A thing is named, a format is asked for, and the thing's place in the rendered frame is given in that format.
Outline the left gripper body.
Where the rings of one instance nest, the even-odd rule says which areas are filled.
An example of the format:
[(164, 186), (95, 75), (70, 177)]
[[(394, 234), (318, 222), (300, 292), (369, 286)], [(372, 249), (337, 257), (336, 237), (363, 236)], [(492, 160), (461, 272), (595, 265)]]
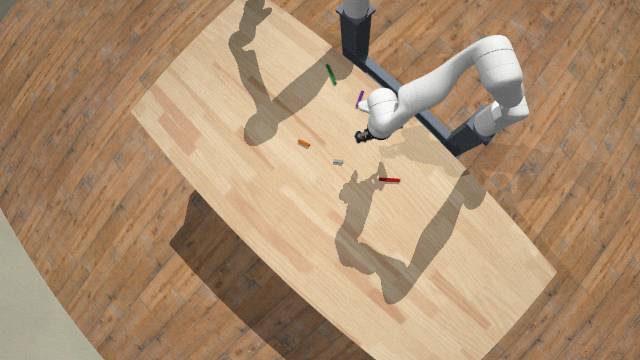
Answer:
[[(374, 139), (377, 139), (377, 140), (385, 140), (385, 139), (389, 138), (389, 137), (392, 135), (392, 134), (391, 134), (389, 137), (387, 137), (387, 138), (382, 138), (382, 139), (381, 139), (381, 138), (376, 138), (376, 137), (374, 137), (374, 136), (369, 132), (369, 130), (368, 130), (368, 125), (367, 125), (367, 129), (366, 129), (366, 131), (368, 131), (368, 134), (367, 134), (367, 136), (368, 136), (368, 137), (371, 137), (371, 136), (372, 136)], [(366, 132), (366, 131), (365, 131), (365, 132)]]

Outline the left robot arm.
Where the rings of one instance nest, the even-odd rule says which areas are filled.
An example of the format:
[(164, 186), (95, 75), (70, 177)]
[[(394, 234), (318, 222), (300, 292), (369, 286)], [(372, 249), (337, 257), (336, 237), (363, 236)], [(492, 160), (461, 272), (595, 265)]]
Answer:
[(475, 42), (437, 69), (400, 87), (398, 100), (387, 88), (371, 92), (367, 100), (358, 103), (360, 111), (368, 114), (371, 111), (367, 124), (369, 132), (376, 138), (387, 138), (416, 114), (440, 104), (461, 75), (474, 64), (484, 88), (495, 99), (476, 115), (476, 131), (482, 136), (491, 136), (527, 118), (529, 110), (523, 76), (513, 47), (507, 37), (493, 35)]

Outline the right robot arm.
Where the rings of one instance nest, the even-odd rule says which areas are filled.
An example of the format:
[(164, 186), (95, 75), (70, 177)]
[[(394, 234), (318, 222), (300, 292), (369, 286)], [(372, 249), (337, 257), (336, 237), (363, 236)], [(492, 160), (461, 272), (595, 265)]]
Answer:
[(345, 14), (353, 19), (359, 19), (367, 14), (370, 0), (343, 0)]

